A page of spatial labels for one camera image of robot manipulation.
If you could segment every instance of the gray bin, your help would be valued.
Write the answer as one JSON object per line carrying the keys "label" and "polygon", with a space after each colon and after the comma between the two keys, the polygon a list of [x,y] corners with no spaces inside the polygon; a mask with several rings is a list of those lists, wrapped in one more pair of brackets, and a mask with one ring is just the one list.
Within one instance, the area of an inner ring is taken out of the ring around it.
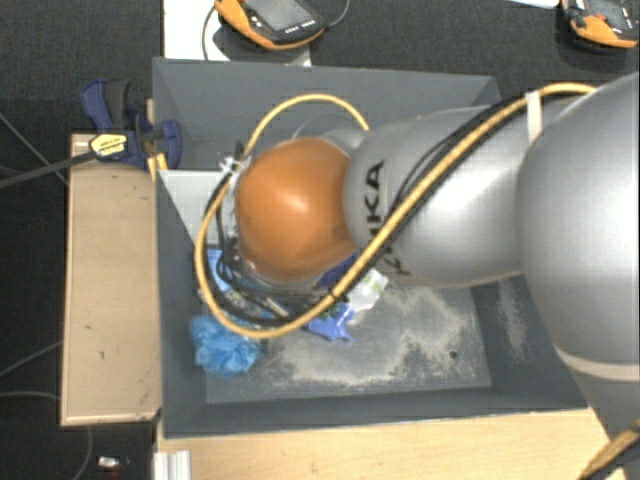
{"label": "gray bin", "polygon": [[[585,407],[521,278],[473,290],[391,285],[349,329],[354,343],[300,331],[269,342],[246,375],[205,374],[189,336],[191,318],[205,311],[191,236],[215,184],[211,171],[268,110],[291,96],[325,92],[350,101],[375,127],[492,104],[499,94],[492,78],[463,75],[164,59],[153,69],[155,119],[178,120],[185,140],[184,171],[164,173],[156,190],[166,437]],[[344,126],[340,113],[326,104],[294,107],[258,150],[302,123],[310,122],[309,133]]]}

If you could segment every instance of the yellow cable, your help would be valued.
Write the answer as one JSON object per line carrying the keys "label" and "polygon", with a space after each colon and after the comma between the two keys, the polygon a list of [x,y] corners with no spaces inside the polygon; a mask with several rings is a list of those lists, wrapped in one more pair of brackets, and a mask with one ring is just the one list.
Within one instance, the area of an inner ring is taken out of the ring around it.
{"label": "yellow cable", "polygon": [[[550,96],[552,94],[588,94],[594,90],[594,87],[586,84],[578,84],[578,83],[558,83],[551,84],[543,87],[539,90],[540,97],[544,98],[546,96]],[[346,109],[358,124],[362,126],[363,129],[368,130],[368,126],[366,122],[360,116],[360,114],[348,103],[335,98],[329,95],[318,95],[318,94],[309,94],[304,96],[298,96],[296,98],[292,98],[290,100],[281,103],[276,106],[271,112],[269,112],[258,124],[258,127],[252,134],[249,142],[247,144],[247,149],[245,151],[245,157],[249,154],[253,146],[257,142],[260,134],[264,131],[264,129],[268,126],[268,124],[273,120],[275,116],[277,116],[280,112],[286,110],[287,108],[296,105],[298,103],[306,102],[306,101],[330,101],[332,103],[336,103],[337,105]],[[402,201],[402,203],[396,208],[396,210],[390,215],[389,219],[385,222],[385,224],[380,228],[376,236],[372,238],[367,247],[365,247],[356,262],[351,266],[351,268],[342,276],[340,281],[334,286],[332,293],[324,296],[315,306],[313,306],[309,311],[299,316],[295,320],[282,325],[281,327],[277,327],[274,329],[253,329],[244,327],[242,325],[238,325],[235,322],[231,321],[224,312],[218,306],[211,289],[209,288],[209,283],[207,282],[206,271],[203,262],[203,252],[204,246],[206,242],[207,229],[213,216],[215,215],[217,209],[219,208],[222,200],[227,193],[229,188],[229,184],[227,183],[224,187],[222,187],[218,197],[213,201],[209,210],[205,214],[205,217],[200,226],[200,230],[198,232],[198,236],[195,243],[194,248],[194,263],[196,270],[196,277],[198,279],[198,284],[204,294],[204,299],[209,309],[213,313],[213,315],[218,319],[218,321],[227,329],[246,336],[248,338],[253,339],[268,339],[268,338],[276,338],[278,336],[282,336],[291,331],[299,329],[300,327],[306,325],[311,320],[316,318],[317,316],[324,313],[326,310],[331,308],[336,299],[339,298],[345,291],[349,288],[350,284],[357,278],[360,272],[366,267],[369,260],[373,258],[375,253],[380,249],[380,247],[384,244],[384,242],[389,238],[389,236],[396,229],[398,224],[402,221],[402,219],[407,215],[409,211],[411,211],[412,207],[420,200],[420,198],[426,193],[427,190],[441,177],[446,170],[458,160],[466,151],[469,150],[478,140],[480,140],[488,131],[490,131],[493,127],[497,126],[501,121],[511,116],[513,113],[520,110],[522,107],[526,105],[526,99],[520,98],[517,101],[511,103],[505,108],[497,111],[491,117],[489,117],[482,124],[477,126],[474,130],[472,130],[469,134],[467,134],[445,157],[443,157],[434,168],[429,171],[424,178],[418,183],[418,185],[409,193],[409,195]]]}

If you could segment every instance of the handheld device screen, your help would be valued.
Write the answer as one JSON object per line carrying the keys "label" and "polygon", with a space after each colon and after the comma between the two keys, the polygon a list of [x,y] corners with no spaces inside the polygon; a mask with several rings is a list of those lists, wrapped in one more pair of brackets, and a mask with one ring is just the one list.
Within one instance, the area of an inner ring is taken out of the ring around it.
{"label": "handheld device screen", "polygon": [[245,0],[272,30],[283,30],[313,17],[295,0]]}

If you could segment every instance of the blue clamp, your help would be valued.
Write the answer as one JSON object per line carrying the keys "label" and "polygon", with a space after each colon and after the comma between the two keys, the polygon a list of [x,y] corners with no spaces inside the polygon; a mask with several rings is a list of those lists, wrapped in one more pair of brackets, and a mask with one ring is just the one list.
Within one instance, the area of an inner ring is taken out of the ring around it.
{"label": "blue clamp", "polygon": [[102,161],[117,161],[143,171],[147,169],[148,153],[145,144],[153,144],[153,152],[164,152],[167,166],[175,169],[182,155],[182,136],[178,123],[163,121],[155,130],[143,112],[127,105],[130,83],[127,80],[107,82],[102,79],[89,83],[80,93],[82,108],[99,133],[117,131],[125,135],[126,150],[119,155],[98,157]]}

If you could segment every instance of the orange device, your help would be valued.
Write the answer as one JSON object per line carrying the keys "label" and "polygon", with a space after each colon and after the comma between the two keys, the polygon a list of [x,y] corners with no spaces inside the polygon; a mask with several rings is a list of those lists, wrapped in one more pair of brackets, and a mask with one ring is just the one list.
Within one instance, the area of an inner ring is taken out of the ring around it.
{"label": "orange device", "polygon": [[302,0],[216,0],[220,19],[267,50],[289,50],[316,39],[326,20]]}
{"label": "orange device", "polygon": [[562,10],[576,42],[589,49],[633,48],[638,25],[626,7],[608,0],[562,0]]}

